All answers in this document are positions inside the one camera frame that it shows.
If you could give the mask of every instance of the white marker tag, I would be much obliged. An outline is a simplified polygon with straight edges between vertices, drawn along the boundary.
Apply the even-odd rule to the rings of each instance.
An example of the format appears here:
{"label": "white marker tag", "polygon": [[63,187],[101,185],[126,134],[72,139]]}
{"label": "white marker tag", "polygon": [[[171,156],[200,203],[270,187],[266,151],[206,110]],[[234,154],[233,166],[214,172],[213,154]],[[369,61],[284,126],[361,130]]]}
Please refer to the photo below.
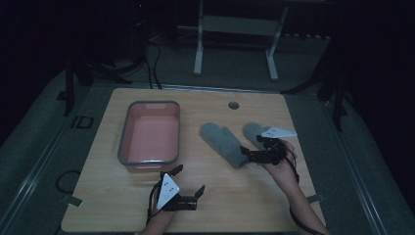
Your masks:
{"label": "white marker tag", "polygon": [[161,209],[167,204],[176,194],[180,191],[179,186],[173,181],[173,179],[165,174],[162,179],[161,190],[159,194],[159,201],[157,202],[157,209]]}
{"label": "white marker tag", "polygon": [[266,138],[283,138],[297,136],[297,133],[292,130],[286,130],[272,126],[268,130],[262,132],[261,136]]}

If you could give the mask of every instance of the metal frame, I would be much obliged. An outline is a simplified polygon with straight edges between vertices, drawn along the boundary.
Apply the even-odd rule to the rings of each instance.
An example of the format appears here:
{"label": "metal frame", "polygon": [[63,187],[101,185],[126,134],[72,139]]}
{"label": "metal frame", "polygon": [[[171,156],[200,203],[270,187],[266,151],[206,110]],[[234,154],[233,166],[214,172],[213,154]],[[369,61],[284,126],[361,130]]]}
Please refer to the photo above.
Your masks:
{"label": "metal frame", "polygon": [[270,79],[275,81],[278,79],[278,73],[275,66],[274,54],[277,47],[278,39],[284,25],[285,18],[288,13],[288,7],[284,7],[279,21],[257,20],[230,18],[219,16],[204,15],[204,0],[199,2],[199,26],[198,26],[198,48],[196,50],[194,75],[202,74],[202,63],[204,56],[203,36],[204,31],[219,31],[244,33],[253,35],[272,36],[272,44],[269,49],[265,50],[266,62],[268,64]]}

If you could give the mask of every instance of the wooden tabletop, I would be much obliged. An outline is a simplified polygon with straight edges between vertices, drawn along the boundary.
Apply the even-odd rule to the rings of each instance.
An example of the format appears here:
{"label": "wooden tabletop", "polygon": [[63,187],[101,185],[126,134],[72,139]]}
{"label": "wooden tabletop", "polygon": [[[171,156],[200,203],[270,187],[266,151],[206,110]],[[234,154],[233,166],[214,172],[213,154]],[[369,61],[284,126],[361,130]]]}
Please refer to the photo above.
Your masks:
{"label": "wooden tabletop", "polygon": [[[243,126],[254,121],[295,130],[282,95],[219,91],[116,89],[108,104],[77,182],[73,196],[83,201],[69,206],[62,222],[67,232],[138,232],[145,227],[150,191],[160,179],[157,172],[130,173],[117,159],[128,106],[134,101],[176,101],[180,105],[180,146],[174,176],[182,196],[193,196],[206,185],[195,211],[180,211],[167,232],[293,231],[286,197],[271,176],[257,164],[233,168],[199,134],[201,125],[227,126],[242,145],[255,149]],[[238,102],[232,110],[229,102]],[[315,194],[297,137],[295,146],[300,187]],[[313,203],[324,221],[318,203]]]}

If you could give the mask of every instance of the gray oven mitt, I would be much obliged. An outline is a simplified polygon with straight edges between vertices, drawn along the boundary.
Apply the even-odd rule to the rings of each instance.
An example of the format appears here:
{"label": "gray oven mitt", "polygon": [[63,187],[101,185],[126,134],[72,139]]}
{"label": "gray oven mitt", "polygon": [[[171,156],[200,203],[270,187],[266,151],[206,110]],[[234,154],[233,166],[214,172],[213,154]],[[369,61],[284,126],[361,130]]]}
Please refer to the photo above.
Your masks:
{"label": "gray oven mitt", "polygon": [[241,168],[248,163],[248,157],[241,153],[241,142],[227,127],[218,126],[207,122],[201,126],[202,138],[229,164],[235,168]]}
{"label": "gray oven mitt", "polygon": [[259,150],[264,150],[262,144],[256,141],[256,136],[261,135],[262,132],[268,130],[269,128],[270,128],[269,126],[262,127],[258,123],[249,122],[246,125],[244,125],[244,128],[242,129],[242,131],[244,132],[245,137],[247,137],[247,139],[253,142],[253,144]]}

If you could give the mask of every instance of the human arm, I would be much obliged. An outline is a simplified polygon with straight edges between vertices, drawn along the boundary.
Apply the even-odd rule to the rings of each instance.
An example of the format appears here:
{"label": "human arm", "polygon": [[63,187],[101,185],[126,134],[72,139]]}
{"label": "human arm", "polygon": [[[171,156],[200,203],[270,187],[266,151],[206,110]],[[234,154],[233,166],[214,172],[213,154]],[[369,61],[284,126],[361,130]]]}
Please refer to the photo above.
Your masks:
{"label": "human arm", "polygon": [[170,225],[177,211],[160,211],[146,225],[141,235],[162,235]]}
{"label": "human arm", "polygon": [[[322,234],[330,234],[320,218],[311,207],[308,199],[302,193],[299,184],[296,179],[296,174],[293,171],[290,161],[295,166],[294,161],[294,147],[288,141],[284,141],[287,149],[287,158],[282,160],[277,165],[274,164],[262,164],[262,166],[271,174],[274,181],[281,188],[286,195],[291,210],[296,218],[306,227],[312,230],[318,231]],[[299,227],[300,234],[310,234],[307,231]]]}

